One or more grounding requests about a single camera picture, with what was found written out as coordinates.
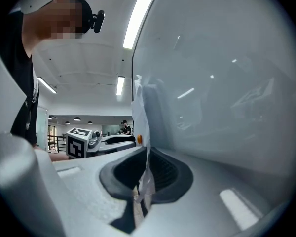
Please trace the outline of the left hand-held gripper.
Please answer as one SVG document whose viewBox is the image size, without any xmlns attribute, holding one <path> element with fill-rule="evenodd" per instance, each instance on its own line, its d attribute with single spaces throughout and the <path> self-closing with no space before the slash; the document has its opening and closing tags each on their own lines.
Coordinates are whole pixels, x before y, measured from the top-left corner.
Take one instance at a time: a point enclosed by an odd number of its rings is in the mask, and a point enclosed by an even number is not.
<svg viewBox="0 0 296 237">
<path fill-rule="evenodd" d="M 110 154 L 135 146 L 132 135 L 112 135 L 102 139 L 98 130 L 76 127 L 66 133 L 66 155 L 74 159 Z"/>
</svg>

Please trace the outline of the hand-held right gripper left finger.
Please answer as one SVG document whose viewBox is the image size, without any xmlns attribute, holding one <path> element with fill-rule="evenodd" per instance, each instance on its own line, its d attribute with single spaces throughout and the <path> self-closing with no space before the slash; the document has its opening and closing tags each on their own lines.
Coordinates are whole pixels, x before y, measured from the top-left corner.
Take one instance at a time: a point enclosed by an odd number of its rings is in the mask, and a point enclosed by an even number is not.
<svg viewBox="0 0 296 237">
<path fill-rule="evenodd" d="M 145 166 L 141 147 L 55 163 L 57 209 L 66 236 L 147 237 L 133 193 Z"/>
</svg>

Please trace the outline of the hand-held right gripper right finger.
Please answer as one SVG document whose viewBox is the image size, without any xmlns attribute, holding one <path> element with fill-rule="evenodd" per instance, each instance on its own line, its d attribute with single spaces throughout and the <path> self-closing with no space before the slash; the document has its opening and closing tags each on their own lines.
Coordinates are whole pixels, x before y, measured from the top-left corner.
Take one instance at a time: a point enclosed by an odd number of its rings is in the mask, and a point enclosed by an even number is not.
<svg viewBox="0 0 296 237">
<path fill-rule="evenodd" d="M 193 174 L 189 190 L 173 203 L 153 204 L 139 237 L 261 237 L 285 204 L 271 206 L 252 186 L 217 162 L 160 149 Z"/>
</svg>

